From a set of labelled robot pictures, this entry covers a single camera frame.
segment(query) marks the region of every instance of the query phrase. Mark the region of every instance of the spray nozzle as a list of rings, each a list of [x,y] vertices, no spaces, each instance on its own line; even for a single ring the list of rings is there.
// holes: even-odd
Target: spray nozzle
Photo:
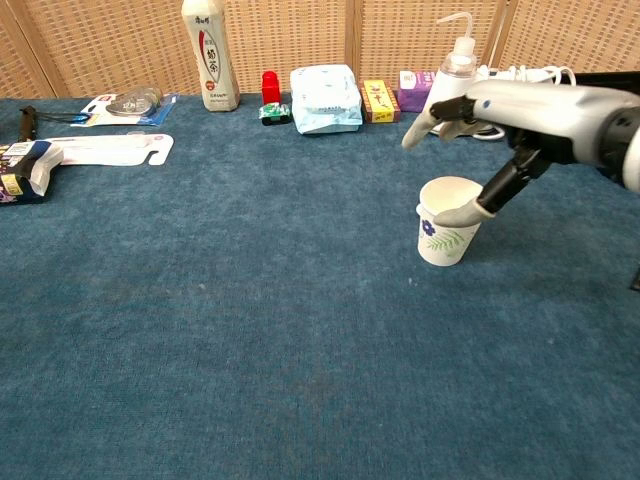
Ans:
[[[471,56],[473,55],[473,47],[476,45],[475,39],[471,38],[471,30],[473,29],[473,18],[469,12],[458,12],[452,15],[449,15],[444,18],[440,18],[436,20],[436,23],[444,23],[450,20],[455,20],[456,18],[466,18],[467,19],[467,31],[464,34],[464,37],[456,38],[456,46],[453,48],[453,53],[456,55],[465,55]]]

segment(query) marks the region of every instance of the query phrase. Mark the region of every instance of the blue flower print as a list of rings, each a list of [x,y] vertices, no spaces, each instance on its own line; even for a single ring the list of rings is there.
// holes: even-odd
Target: blue flower print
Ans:
[[[424,233],[426,233],[427,235],[429,235],[430,237],[436,233],[436,229],[433,228],[433,225],[431,225],[431,222],[429,222],[428,220],[423,220],[422,221],[422,230],[424,230]]]

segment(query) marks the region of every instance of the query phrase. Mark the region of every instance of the plastic bottle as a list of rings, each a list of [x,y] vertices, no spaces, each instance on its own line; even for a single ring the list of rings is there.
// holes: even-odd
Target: plastic bottle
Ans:
[[[437,20],[436,23],[448,22],[462,17],[467,19],[467,31],[464,37],[456,38],[453,51],[442,62],[422,109],[425,113],[429,112],[431,105],[435,102],[464,95],[474,82],[477,59],[473,54],[476,41],[471,38],[471,29],[473,28],[471,14],[469,12],[454,13]],[[436,126],[434,130],[438,131],[439,127],[440,125]]]
[[[240,102],[229,57],[223,0],[184,0],[182,19],[198,63],[202,100],[207,110],[234,110]]]

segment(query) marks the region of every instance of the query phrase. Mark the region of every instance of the bottle label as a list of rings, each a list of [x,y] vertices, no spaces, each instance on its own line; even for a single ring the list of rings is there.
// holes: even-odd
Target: bottle label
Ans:
[[[211,80],[206,82],[206,88],[213,91],[220,81],[220,52],[211,33],[206,30],[200,30],[198,34],[198,45],[200,46],[200,55],[206,67]]]

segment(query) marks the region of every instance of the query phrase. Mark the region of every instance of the small green toy car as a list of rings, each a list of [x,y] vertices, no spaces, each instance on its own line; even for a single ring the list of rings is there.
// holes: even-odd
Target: small green toy car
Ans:
[[[260,107],[260,116],[263,125],[280,125],[291,122],[291,109],[286,103],[267,103]]]

